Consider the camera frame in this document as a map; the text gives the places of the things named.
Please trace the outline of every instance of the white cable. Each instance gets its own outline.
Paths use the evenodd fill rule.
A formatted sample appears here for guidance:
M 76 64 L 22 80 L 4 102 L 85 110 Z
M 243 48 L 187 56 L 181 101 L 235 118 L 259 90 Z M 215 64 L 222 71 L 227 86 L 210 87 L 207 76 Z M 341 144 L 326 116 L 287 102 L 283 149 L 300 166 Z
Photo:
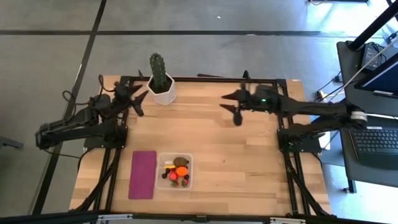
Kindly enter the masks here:
M 348 80 L 347 83 L 345 83 L 342 87 L 339 88 L 337 94 L 334 95 L 332 98 L 330 98 L 329 102 L 331 102 L 331 100 L 332 100 L 334 97 L 336 97 L 336 96 L 340 93 L 341 89 L 346 88 L 346 87 L 349 85 L 349 83 L 350 83 L 351 81 L 353 81 L 353 79 L 354 79 L 357 75 L 359 75 L 359 74 L 362 72 L 362 70 L 363 70 L 366 66 L 368 66 L 375 58 L 377 58 L 378 56 L 380 56 L 380 54 L 382 54 L 383 51 L 387 50 L 387 48 L 389 48 L 389 47 L 392 46 L 395 42 L 397 42 L 397 40 L 398 40 L 398 38 L 396 38 L 396 40 L 392 41 L 391 44 L 389 44 L 387 47 L 385 47 L 384 49 L 382 49 L 377 55 L 375 55 L 371 60 L 369 60 L 361 69 L 359 69 L 359 70 L 355 73 L 355 75 L 354 75 L 353 77 L 351 77 L 350 80 Z
M 320 4 L 322 4 L 323 2 L 321 2 L 321 3 L 318 3 L 318 4 L 316 4 L 314 1 L 312 1 L 312 0 L 310 0 L 310 2 L 314 5 L 314 6 L 319 6 Z

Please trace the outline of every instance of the monitor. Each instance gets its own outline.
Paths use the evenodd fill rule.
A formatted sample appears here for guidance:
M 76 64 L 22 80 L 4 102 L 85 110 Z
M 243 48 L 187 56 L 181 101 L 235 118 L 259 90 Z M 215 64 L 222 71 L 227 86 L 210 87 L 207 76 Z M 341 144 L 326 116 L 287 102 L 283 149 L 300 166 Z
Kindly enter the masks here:
M 398 95 L 398 53 L 366 75 L 355 84 L 355 88 L 383 95 Z

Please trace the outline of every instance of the potted cactus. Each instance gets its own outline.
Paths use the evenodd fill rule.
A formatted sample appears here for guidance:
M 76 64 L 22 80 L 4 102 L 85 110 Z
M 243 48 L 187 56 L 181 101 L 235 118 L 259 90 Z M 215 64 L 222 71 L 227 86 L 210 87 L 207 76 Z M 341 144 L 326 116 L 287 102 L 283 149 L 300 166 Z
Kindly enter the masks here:
M 154 53 L 149 59 L 152 76 L 147 84 L 152 92 L 155 102 L 161 105 L 169 105 L 175 99 L 174 79 L 166 73 L 164 60 L 160 54 Z

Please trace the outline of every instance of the desk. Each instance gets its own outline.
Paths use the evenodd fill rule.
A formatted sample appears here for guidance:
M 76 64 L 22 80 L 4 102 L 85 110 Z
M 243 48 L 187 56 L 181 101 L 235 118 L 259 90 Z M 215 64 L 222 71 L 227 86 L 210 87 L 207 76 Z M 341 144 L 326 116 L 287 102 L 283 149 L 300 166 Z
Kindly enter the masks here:
M 356 65 L 359 63 L 360 52 L 348 49 L 345 42 L 337 43 L 337 52 L 340 61 L 341 74 L 346 83 L 358 71 Z M 397 52 L 397 49 L 387 49 L 386 57 L 389 58 Z M 384 115 L 397 115 L 398 100 L 388 97 L 377 96 L 375 100 L 372 92 L 357 90 L 353 85 L 345 88 L 346 99 L 364 109 L 367 113 Z M 391 119 L 368 117 L 369 126 L 396 126 Z M 344 163 L 346 175 L 349 181 L 359 180 L 373 184 L 398 187 L 398 170 L 384 170 L 361 165 L 357 162 L 354 147 L 347 130 L 342 130 L 341 143 L 343 145 Z
M 119 79 L 105 76 L 105 88 L 111 89 Z M 138 118 L 130 110 L 128 140 L 121 153 L 112 212 L 280 216 L 291 213 L 285 165 L 276 136 L 277 116 L 244 111 L 243 125 L 235 127 L 231 113 L 219 107 L 220 103 L 231 104 L 221 96 L 238 86 L 176 82 L 177 98 L 171 105 L 157 105 L 148 94 L 142 104 L 145 116 Z M 289 96 L 305 99 L 301 81 L 288 80 L 287 86 Z M 310 122 L 308 116 L 302 115 L 295 116 L 294 121 Z M 193 154 L 192 191 L 155 188 L 152 200 L 128 199 L 132 152 L 153 150 Z M 95 149 L 83 158 L 70 208 L 79 206 L 97 184 L 103 154 L 103 149 Z M 301 153 L 301 160 L 306 186 L 323 209 L 331 212 L 319 161 L 305 153 Z M 105 187 L 100 208 L 104 208 L 107 192 Z M 297 187 L 295 192 L 303 213 Z

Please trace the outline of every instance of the cactus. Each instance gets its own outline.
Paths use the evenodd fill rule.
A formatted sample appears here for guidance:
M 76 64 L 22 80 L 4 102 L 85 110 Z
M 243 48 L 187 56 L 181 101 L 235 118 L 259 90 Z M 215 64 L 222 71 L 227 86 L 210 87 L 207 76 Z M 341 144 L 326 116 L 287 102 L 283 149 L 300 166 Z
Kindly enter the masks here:
M 156 89 L 159 91 L 167 91 L 166 87 L 166 69 L 164 67 L 164 60 L 160 54 L 154 53 L 150 56 L 149 59 L 150 67 L 152 69 L 153 79 L 156 86 Z

